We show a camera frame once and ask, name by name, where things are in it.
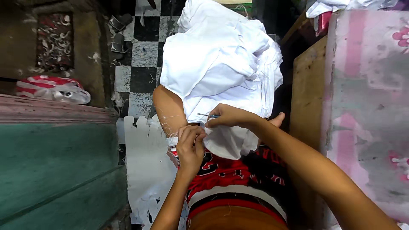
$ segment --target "plastic bag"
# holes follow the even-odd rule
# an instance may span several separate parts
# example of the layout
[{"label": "plastic bag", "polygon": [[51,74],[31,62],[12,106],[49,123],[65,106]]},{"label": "plastic bag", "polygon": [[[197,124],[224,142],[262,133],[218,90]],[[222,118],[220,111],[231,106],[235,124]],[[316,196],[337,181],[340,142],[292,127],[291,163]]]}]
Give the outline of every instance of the plastic bag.
[{"label": "plastic bag", "polygon": [[90,102],[91,95],[79,82],[69,78],[38,75],[17,81],[17,96],[74,104]]}]

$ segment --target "white fabric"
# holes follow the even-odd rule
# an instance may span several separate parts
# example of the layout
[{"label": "white fabric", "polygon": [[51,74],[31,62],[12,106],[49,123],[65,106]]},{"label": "white fabric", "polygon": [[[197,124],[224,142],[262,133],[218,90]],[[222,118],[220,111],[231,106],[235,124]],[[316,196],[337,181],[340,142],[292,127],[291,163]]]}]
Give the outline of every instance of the white fabric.
[{"label": "white fabric", "polygon": [[398,0],[308,0],[306,4],[307,18],[315,18],[318,15],[340,9],[367,9],[377,10],[394,7]]},{"label": "white fabric", "polygon": [[[166,39],[160,84],[183,101],[189,123],[206,123],[219,103],[271,115],[274,90],[282,84],[279,46],[259,20],[211,0],[187,0],[179,33]],[[240,127],[205,129],[212,153],[239,159],[257,147],[256,136]]]},{"label": "white fabric", "polygon": [[261,191],[261,190],[258,190],[252,187],[244,186],[244,185],[229,185],[226,187],[215,186],[208,190],[196,192],[195,194],[193,194],[192,198],[189,201],[189,204],[188,204],[189,209],[192,207],[193,204],[195,204],[196,202],[208,196],[215,195],[218,193],[224,193],[224,192],[244,193],[244,194],[249,194],[257,198],[260,198],[264,200],[265,202],[271,204],[271,206],[273,206],[281,214],[281,216],[285,219],[285,221],[287,221],[287,214],[285,213],[283,208],[277,203],[274,197],[268,195],[264,191]]}]

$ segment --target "hand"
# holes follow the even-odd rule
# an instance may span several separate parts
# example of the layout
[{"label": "hand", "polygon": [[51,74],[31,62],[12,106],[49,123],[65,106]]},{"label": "hand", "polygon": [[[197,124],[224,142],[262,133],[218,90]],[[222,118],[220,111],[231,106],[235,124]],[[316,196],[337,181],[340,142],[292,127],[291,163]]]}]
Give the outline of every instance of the hand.
[{"label": "hand", "polygon": [[254,113],[226,104],[218,104],[210,112],[210,115],[219,115],[220,117],[207,121],[206,128],[213,128],[218,125],[247,128],[250,122],[261,118]]},{"label": "hand", "polygon": [[185,126],[178,131],[178,144],[176,151],[180,160],[179,173],[190,180],[198,174],[203,161],[205,149],[203,138],[206,137],[204,129],[200,126]]}]

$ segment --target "wall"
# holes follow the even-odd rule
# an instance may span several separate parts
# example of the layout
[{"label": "wall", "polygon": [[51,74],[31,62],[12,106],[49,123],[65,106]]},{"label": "wall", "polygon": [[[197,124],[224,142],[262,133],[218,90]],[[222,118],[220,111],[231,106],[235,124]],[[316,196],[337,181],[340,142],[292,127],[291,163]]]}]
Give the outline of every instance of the wall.
[{"label": "wall", "polygon": [[0,95],[0,146],[0,230],[96,230],[127,204],[108,110]]}]

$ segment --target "checkered floor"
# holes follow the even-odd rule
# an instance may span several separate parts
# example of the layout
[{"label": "checkered floor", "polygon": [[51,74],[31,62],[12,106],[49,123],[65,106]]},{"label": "checkered floor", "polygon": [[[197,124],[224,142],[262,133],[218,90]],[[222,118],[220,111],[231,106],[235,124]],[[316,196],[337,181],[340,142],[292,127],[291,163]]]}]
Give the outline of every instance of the checkered floor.
[{"label": "checkered floor", "polygon": [[163,46],[178,31],[177,21],[186,0],[155,0],[153,10],[146,0],[122,0],[121,15],[133,15],[122,32],[128,52],[115,67],[115,91],[125,103],[120,117],[152,117],[152,92],[159,84]]}]

